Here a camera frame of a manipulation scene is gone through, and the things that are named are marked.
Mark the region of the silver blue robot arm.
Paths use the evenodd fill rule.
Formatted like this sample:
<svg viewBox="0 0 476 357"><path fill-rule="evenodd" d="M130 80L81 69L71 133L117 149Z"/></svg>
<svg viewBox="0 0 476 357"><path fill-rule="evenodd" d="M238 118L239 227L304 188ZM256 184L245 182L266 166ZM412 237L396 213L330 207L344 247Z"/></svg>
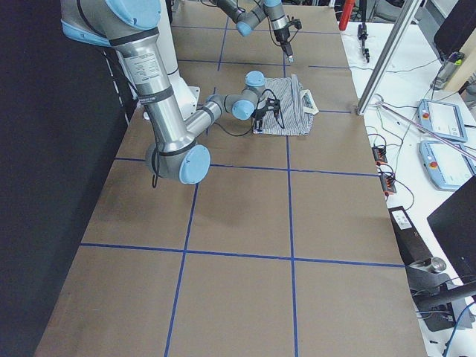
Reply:
<svg viewBox="0 0 476 357"><path fill-rule="evenodd" d="M196 184L208 173L209 150L196 139L224 113L247 120L265 90L260 71L245 76L239 94L214 94L185 118L170 82L178 69L165 1L61 1L63 33L121 53L155 143L147 156L156 177Z"/></svg>
<svg viewBox="0 0 476 357"><path fill-rule="evenodd" d="M268 21L272 42L280 47L289 63L294 62L291 42L302 29L300 19L285 14L282 1L254 1L251 10L240 7L238 1L216 0L210 2L222 10L236 25L242 36L248 36L263 21Z"/></svg>

